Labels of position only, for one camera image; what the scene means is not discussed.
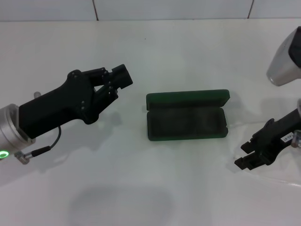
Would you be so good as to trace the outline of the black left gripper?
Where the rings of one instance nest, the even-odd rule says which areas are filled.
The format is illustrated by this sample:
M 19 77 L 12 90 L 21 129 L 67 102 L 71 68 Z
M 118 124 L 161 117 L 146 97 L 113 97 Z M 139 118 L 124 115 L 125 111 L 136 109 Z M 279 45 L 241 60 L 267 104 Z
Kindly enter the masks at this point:
M 124 64 L 111 72 L 104 67 L 83 73 L 75 70 L 60 87 L 19 106 L 19 127 L 30 138 L 36 138 L 72 120 L 92 124 L 118 98 L 117 89 L 132 84 Z

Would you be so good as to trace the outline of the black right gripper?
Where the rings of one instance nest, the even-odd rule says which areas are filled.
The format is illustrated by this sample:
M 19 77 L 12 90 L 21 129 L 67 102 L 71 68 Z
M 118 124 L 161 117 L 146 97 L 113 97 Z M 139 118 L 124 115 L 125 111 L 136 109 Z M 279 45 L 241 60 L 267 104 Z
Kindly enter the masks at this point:
M 271 165 L 279 153 L 291 144 L 293 133 L 300 128 L 301 116 L 295 109 L 265 128 L 258 141 L 250 140 L 242 144 L 241 149 L 249 155 L 235 160 L 234 164 L 241 170 Z

